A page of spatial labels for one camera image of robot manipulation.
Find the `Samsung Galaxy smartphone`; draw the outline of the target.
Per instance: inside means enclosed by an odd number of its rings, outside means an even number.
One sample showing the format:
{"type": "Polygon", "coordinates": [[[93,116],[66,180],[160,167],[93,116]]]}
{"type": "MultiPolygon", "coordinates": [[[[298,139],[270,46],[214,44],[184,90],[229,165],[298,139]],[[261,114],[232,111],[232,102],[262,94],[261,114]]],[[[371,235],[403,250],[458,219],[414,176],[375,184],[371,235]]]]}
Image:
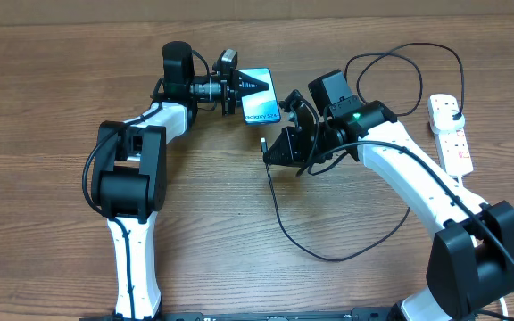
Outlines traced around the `Samsung Galaxy smartphone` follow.
{"type": "Polygon", "coordinates": [[[278,123],[280,109],[269,68],[241,69],[243,73],[269,84],[269,90],[241,98],[244,120],[247,125],[278,123]]]}

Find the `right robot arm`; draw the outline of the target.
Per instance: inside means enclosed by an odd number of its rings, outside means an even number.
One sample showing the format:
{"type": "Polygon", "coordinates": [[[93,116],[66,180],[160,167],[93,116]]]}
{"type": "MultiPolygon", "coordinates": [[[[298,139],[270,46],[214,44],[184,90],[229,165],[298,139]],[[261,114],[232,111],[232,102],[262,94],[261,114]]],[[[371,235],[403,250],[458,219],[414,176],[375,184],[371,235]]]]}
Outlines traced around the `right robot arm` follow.
{"type": "Polygon", "coordinates": [[[382,177],[415,211],[433,244],[425,289],[389,308],[356,308],[355,320],[471,320],[514,292],[514,208],[491,204],[451,178],[379,101],[362,103],[344,74],[314,79],[311,100],[298,92],[280,104],[290,116],[267,165],[307,171],[352,156],[382,177]]]}

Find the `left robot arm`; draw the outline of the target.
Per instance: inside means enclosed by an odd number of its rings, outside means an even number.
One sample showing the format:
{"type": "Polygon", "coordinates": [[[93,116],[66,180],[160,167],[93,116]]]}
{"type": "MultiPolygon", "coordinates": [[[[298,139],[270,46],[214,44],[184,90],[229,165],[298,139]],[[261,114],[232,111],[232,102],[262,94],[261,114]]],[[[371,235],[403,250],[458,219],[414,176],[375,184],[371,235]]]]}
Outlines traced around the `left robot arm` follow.
{"type": "Polygon", "coordinates": [[[197,76],[198,56],[186,42],[165,44],[150,107],[134,119],[103,122],[83,168],[84,197],[106,219],[114,244],[118,295],[111,320],[161,317],[154,231],[167,189],[167,146],[193,126],[200,105],[220,106],[225,115],[241,107],[248,124],[280,120],[270,69],[240,69],[237,52],[226,49],[197,76]]]}

